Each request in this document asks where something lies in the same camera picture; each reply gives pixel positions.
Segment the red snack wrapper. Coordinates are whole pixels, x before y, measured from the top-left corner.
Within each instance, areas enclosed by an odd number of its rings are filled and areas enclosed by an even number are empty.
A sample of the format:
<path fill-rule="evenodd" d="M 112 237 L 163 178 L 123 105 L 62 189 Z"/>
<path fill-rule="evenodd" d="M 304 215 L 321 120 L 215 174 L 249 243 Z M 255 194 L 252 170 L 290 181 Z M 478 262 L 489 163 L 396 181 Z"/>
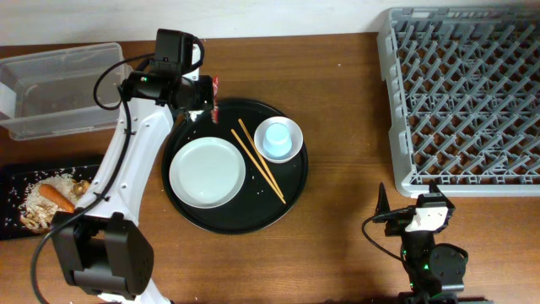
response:
<path fill-rule="evenodd" d="M 211 110 L 211 117 L 214 124 L 219 123 L 219 105 L 217 100 L 217 94 L 219 91 L 219 77 L 215 76 L 213 78 L 213 109 Z"/>

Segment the white plate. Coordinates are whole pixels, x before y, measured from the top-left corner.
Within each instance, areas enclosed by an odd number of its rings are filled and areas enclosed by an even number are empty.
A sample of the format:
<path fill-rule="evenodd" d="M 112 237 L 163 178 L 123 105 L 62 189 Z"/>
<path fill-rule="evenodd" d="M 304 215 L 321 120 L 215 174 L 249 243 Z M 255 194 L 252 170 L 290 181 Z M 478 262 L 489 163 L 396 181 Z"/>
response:
<path fill-rule="evenodd" d="M 241 190 L 246 164 L 229 141 L 216 137 L 192 140 L 175 154 L 168 171 L 170 187 L 183 203 L 213 209 Z"/>

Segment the brown food chunk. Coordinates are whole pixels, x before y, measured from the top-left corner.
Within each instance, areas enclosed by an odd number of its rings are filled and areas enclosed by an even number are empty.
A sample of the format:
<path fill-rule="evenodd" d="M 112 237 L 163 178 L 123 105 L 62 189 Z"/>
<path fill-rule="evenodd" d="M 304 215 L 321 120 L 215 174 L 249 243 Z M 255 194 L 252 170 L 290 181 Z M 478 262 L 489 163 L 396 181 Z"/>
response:
<path fill-rule="evenodd" d="M 71 192 L 76 197 L 82 197 L 89 189 L 90 182 L 86 180 L 81 180 L 79 182 L 73 181 L 73 187 Z"/>

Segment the orange carrot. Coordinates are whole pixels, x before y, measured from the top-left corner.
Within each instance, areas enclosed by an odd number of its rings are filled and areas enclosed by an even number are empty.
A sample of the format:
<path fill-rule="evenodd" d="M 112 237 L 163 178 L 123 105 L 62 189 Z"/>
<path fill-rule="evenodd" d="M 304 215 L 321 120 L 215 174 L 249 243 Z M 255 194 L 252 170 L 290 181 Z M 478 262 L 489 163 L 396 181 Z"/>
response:
<path fill-rule="evenodd" d="M 73 213 L 75 210 L 73 203 L 49 184 L 41 184 L 39 194 L 68 213 Z"/>

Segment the rice and noodle scraps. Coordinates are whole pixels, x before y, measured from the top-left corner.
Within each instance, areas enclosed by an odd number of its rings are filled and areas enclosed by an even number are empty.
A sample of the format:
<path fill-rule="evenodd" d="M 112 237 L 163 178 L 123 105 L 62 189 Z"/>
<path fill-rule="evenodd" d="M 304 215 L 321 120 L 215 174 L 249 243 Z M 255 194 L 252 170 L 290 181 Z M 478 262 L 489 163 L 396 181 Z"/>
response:
<path fill-rule="evenodd" d="M 49 184 L 53 186 L 75 206 L 81 197 L 76 197 L 71 192 L 73 181 L 76 180 L 73 179 L 71 174 L 61 174 L 49 176 L 27 186 L 24 192 L 24 200 L 21 204 L 20 222 L 34 233 L 49 231 L 54 215 L 58 212 L 68 212 L 59 208 L 52 201 L 42 197 L 39 194 L 40 185 Z"/>

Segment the white tissue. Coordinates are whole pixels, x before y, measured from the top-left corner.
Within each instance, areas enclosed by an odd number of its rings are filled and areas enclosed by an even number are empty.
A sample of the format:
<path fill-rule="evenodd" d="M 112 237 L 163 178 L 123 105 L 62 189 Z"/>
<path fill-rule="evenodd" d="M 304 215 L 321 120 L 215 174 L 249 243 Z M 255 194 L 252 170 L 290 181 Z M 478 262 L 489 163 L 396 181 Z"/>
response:
<path fill-rule="evenodd" d="M 187 117 L 189 118 L 190 122 L 195 122 L 204 113 L 204 110 L 189 111 L 187 113 Z"/>

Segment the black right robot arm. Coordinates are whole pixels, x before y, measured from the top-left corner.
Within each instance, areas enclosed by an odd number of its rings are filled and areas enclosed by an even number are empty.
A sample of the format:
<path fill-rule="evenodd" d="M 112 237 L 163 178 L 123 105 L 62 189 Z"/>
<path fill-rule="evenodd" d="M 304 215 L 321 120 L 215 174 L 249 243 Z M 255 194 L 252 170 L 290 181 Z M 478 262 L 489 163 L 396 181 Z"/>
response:
<path fill-rule="evenodd" d="M 400 303 L 487 303 L 482 297 L 460 298 L 465 289 L 464 275 L 468 252 L 449 243 L 435 242 L 435 235 L 448 225 L 455 205 L 431 182 L 414 205 L 390 209 L 383 184 L 379 186 L 375 213 L 364 221 L 383 223 L 385 236 L 401 239 L 400 252 L 394 254 L 375 241 L 375 247 L 398 260 L 409 278 L 410 291 L 397 296 Z"/>

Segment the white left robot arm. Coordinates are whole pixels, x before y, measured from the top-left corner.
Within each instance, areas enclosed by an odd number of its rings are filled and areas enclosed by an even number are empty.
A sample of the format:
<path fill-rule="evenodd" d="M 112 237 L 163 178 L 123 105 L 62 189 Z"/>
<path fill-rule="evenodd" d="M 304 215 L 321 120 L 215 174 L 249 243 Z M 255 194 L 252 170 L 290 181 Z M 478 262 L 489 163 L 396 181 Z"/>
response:
<path fill-rule="evenodd" d="M 51 239 L 71 286 L 109 303 L 166 303 L 152 281 L 154 250 L 138 228 L 142 196 L 178 115 L 213 113 L 219 82 L 208 75 L 133 72 L 118 87 L 122 109 L 89 189 L 60 212 Z"/>

